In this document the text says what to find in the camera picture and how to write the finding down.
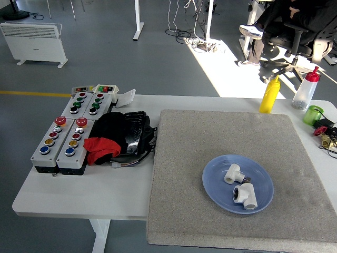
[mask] green cup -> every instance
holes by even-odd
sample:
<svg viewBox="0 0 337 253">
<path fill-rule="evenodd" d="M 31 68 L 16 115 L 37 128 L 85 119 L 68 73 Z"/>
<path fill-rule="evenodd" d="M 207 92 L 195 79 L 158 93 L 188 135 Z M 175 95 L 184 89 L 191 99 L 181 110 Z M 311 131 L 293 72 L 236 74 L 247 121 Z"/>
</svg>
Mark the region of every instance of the green cup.
<svg viewBox="0 0 337 253">
<path fill-rule="evenodd" d="M 315 121 L 321 118 L 322 113 L 324 113 L 322 108 L 310 105 L 304 115 L 303 122 L 308 125 L 314 125 Z"/>
</svg>

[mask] gray floor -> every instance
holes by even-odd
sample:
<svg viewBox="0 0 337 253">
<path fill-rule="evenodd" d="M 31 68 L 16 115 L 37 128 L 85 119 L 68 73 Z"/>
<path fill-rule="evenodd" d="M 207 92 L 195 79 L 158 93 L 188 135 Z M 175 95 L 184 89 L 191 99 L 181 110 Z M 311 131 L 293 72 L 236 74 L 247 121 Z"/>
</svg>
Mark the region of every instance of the gray floor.
<svg viewBox="0 0 337 253">
<path fill-rule="evenodd" d="M 1 35 L 0 91 L 70 94 L 74 86 L 115 84 L 120 93 L 136 89 L 137 94 L 219 96 L 189 48 L 165 34 L 169 2 L 140 2 L 145 26 L 139 41 L 134 42 L 133 1 L 83 0 L 83 12 L 81 2 L 74 0 L 74 20 L 68 0 L 63 1 L 65 11 L 60 1 L 49 1 L 52 19 L 46 0 L 18 0 L 20 9 L 44 15 L 42 21 L 33 20 L 31 15 L 24 22 L 63 25 L 61 37 L 69 61 L 62 69 L 57 68 L 57 63 L 43 62 L 16 66 L 18 61 L 13 59 Z M 191 29 L 193 10 L 190 7 L 185 14 L 182 2 L 176 24 L 182 30 Z M 172 3 L 171 23 L 175 4 Z M 244 60 L 237 27 L 247 21 L 248 14 L 247 1 L 224 0 L 219 1 L 213 15 L 211 37 L 223 40 L 237 60 Z M 231 66 L 237 67 L 234 61 L 228 60 L 218 67 Z M 323 60 L 320 67 L 337 80 L 334 66 Z M 254 85 L 264 87 L 257 73 L 254 77 L 247 75 L 246 79 L 250 78 L 255 80 Z M 232 87 L 239 85 L 234 76 L 226 80 L 224 85 L 229 81 Z M 323 75 L 314 99 L 337 105 L 335 87 L 336 82 Z M 281 93 L 288 99 L 294 96 L 286 85 Z M 32 167 L 31 154 L 67 102 L 68 98 L 0 94 L 0 252 L 92 251 L 95 233 L 88 220 L 19 217 L 12 210 L 12 203 Z M 151 246 L 146 243 L 145 224 L 145 221 L 112 221 L 105 252 L 251 252 Z"/>
</svg>

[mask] chair base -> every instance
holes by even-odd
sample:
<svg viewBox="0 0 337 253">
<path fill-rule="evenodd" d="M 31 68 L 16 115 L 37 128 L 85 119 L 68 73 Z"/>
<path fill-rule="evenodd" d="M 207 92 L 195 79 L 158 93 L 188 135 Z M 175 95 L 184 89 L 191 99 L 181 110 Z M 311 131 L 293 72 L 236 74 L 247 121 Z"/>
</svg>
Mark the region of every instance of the chair base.
<svg viewBox="0 0 337 253">
<path fill-rule="evenodd" d="M 269 64 L 273 66 L 278 66 L 281 67 L 281 70 L 277 71 L 276 73 L 270 75 L 268 78 L 264 79 L 264 83 L 269 83 L 269 81 L 272 78 L 275 78 L 277 75 L 283 75 L 286 72 L 292 72 L 296 76 L 296 78 L 302 82 L 304 77 L 302 76 L 301 73 L 310 73 L 312 70 L 296 66 L 296 63 L 298 61 L 298 56 L 296 56 L 291 63 L 289 62 L 272 62 L 272 61 L 261 61 L 261 66 L 262 67 L 267 67 Z"/>
</svg>

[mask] shoe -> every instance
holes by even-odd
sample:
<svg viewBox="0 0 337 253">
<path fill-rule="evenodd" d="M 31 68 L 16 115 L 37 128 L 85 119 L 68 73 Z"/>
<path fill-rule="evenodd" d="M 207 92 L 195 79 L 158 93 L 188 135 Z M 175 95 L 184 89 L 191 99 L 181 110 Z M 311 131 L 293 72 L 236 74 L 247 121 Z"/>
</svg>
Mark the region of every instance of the shoe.
<svg viewBox="0 0 337 253">
<path fill-rule="evenodd" d="M 237 65 L 243 69 L 247 70 L 260 70 L 260 63 L 253 63 L 249 61 L 244 61 L 244 62 L 238 62 Z"/>
<path fill-rule="evenodd" d="M 263 29 L 257 27 L 256 25 L 240 25 L 239 30 L 243 35 L 255 40 L 262 39 Z"/>
</svg>

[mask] gray felt mat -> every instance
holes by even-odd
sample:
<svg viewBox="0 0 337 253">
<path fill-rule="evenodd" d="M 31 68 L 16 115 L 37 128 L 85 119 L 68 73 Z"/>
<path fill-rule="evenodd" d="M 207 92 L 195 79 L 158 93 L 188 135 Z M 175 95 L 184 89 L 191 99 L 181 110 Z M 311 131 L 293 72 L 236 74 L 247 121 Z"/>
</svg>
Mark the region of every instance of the gray felt mat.
<svg viewBox="0 0 337 253">
<path fill-rule="evenodd" d="M 206 164 L 224 154 L 259 163 L 274 197 L 238 215 L 204 190 Z M 164 110 L 154 159 L 149 244 L 288 252 L 337 252 L 337 216 L 286 115 Z"/>
</svg>

